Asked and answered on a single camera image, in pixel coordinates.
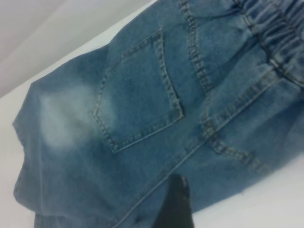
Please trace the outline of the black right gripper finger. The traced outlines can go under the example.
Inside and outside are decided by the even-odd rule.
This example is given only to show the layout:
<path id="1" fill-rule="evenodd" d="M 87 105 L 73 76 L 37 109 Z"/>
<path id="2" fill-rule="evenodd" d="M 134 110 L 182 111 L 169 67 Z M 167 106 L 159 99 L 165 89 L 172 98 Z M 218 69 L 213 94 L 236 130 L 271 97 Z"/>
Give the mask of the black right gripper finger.
<path id="1" fill-rule="evenodd" d="M 161 209 L 154 221 L 155 228 L 191 228 L 190 189 L 184 176 L 173 174 Z"/>

